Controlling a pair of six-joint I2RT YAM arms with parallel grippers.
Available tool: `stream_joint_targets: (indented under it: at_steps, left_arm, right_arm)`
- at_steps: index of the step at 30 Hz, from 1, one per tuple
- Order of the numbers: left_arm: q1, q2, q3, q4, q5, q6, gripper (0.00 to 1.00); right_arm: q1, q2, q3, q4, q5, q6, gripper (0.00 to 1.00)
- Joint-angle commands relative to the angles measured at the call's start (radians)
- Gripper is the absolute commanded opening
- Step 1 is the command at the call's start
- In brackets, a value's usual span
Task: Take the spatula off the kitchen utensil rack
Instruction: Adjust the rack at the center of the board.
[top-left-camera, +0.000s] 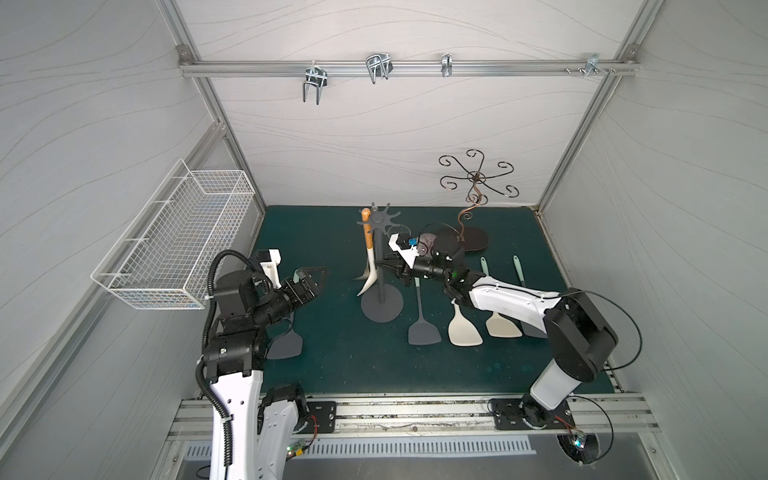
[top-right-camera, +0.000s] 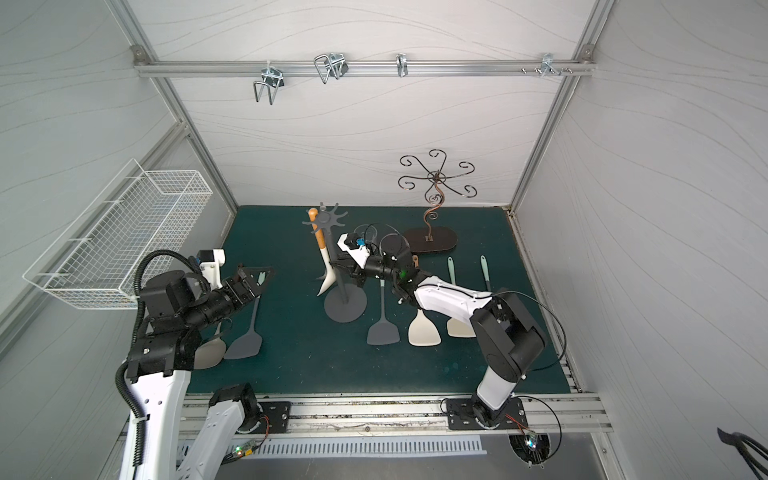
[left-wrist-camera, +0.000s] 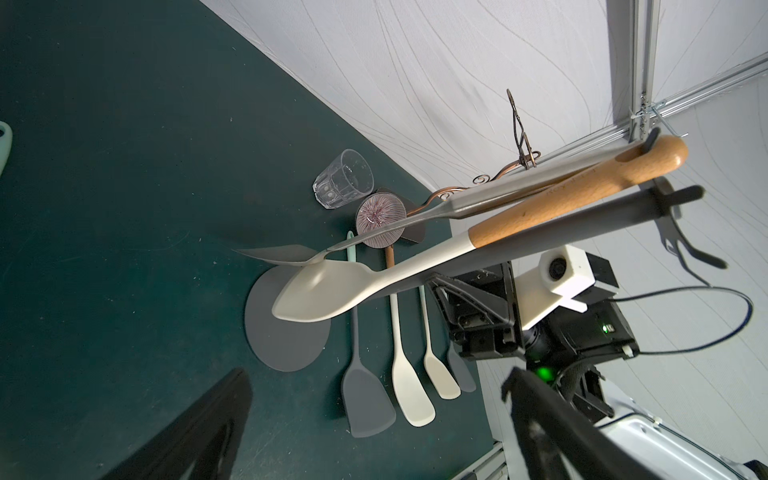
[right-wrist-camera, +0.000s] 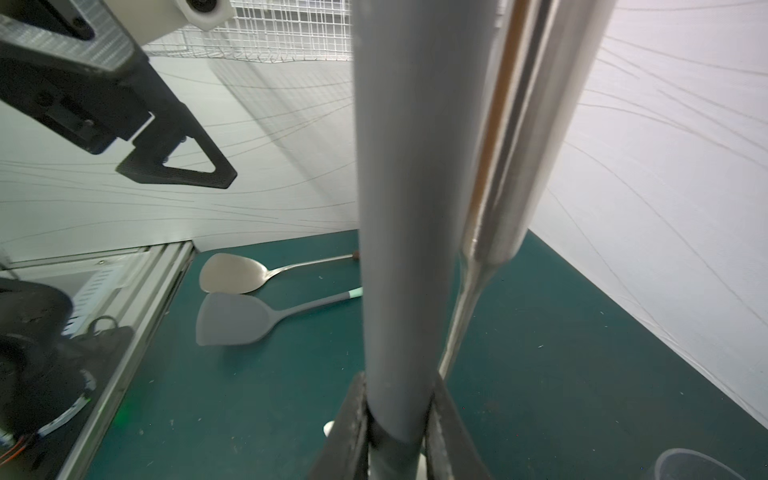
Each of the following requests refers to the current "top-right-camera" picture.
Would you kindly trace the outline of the cream utensil orange handle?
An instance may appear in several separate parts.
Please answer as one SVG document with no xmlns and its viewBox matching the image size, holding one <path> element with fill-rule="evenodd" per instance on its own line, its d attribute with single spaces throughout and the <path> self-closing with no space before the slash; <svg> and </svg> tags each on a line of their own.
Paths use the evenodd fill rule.
<svg viewBox="0 0 768 480">
<path fill-rule="evenodd" d="M 324 233 L 316 225 L 313 225 L 313 232 L 324 264 L 324 274 L 320 277 L 322 283 L 317 293 L 317 296 L 320 296 L 327 292 L 335 284 L 337 277 L 336 272 L 331 265 L 331 259 L 329 250 L 326 245 Z"/>
</svg>

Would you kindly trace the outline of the grey turner mint handle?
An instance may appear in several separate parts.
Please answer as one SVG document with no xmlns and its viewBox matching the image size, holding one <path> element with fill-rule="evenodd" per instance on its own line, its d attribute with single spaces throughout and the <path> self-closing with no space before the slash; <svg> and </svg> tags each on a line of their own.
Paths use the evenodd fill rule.
<svg viewBox="0 0 768 480">
<path fill-rule="evenodd" d="M 224 360 L 239 360 L 256 356 L 263 342 L 262 337 L 255 331 L 255 322 L 260 303 L 260 296 L 254 300 L 250 324 L 246 332 L 235 339 L 226 350 Z"/>
</svg>

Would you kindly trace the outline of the grey utensil mint handle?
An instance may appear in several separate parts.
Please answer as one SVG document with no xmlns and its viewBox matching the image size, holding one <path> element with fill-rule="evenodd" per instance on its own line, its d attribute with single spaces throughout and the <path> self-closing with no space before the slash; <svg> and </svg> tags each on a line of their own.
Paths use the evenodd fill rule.
<svg viewBox="0 0 768 480">
<path fill-rule="evenodd" d="M 380 294 L 380 317 L 370 326 L 366 343 L 370 346 L 386 346 L 400 342 L 400 333 L 398 327 L 390 322 L 386 316 L 386 284 L 383 279 L 379 280 Z"/>
</svg>

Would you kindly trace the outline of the white spatula light wood handle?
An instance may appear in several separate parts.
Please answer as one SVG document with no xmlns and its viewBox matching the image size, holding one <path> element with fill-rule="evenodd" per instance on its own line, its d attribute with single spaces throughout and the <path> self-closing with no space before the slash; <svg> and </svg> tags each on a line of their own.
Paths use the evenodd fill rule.
<svg viewBox="0 0 768 480">
<path fill-rule="evenodd" d="M 417 255 L 413 255 L 412 260 L 416 273 L 410 280 L 409 291 L 411 301 L 415 305 L 417 313 L 408 328 L 408 341 L 415 347 L 437 346 L 441 343 L 440 333 L 433 321 L 426 316 L 424 309 L 416 299 L 417 287 L 424 280 L 430 278 L 432 273 L 421 268 Z"/>
</svg>

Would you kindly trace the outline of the cream spatula mint handle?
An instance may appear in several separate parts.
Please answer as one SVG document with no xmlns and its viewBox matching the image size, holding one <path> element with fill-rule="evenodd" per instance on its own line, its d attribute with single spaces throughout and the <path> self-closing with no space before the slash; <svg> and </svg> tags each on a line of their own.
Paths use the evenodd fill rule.
<svg viewBox="0 0 768 480">
<path fill-rule="evenodd" d="M 456 284 L 455 264 L 452 257 L 447 259 L 450 282 Z M 452 338 L 474 338 L 475 333 L 471 325 L 457 318 L 450 318 L 446 323 L 447 333 Z"/>
</svg>

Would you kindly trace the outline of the grey spatula mint handle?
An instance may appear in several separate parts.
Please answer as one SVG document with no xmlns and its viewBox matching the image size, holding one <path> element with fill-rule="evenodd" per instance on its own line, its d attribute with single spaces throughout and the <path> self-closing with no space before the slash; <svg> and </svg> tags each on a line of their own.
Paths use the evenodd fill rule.
<svg viewBox="0 0 768 480">
<path fill-rule="evenodd" d="M 484 285 L 487 291 L 492 291 L 492 284 L 490 280 L 490 271 L 489 271 L 489 265 L 488 260 L 485 255 L 480 255 L 480 265 L 481 265 L 481 271 L 483 275 Z"/>
</svg>

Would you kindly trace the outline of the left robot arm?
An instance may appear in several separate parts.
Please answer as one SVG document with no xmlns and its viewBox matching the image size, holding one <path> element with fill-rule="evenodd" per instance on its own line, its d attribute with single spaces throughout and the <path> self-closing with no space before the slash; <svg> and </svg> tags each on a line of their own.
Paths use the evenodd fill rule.
<svg viewBox="0 0 768 480">
<path fill-rule="evenodd" d="M 228 450 L 238 433 L 270 430 L 248 383 L 222 387 L 183 459 L 177 457 L 183 404 L 202 332 L 254 303 L 274 276 L 271 267 L 240 266 L 222 278 L 221 249 L 197 255 L 159 249 L 140 261 L 133 279 L 137 315 L 129 352 L 115 374 L 130 410 L 122 479 L 213 479 L 224 463 L 246 455 Z"/>
</svg>

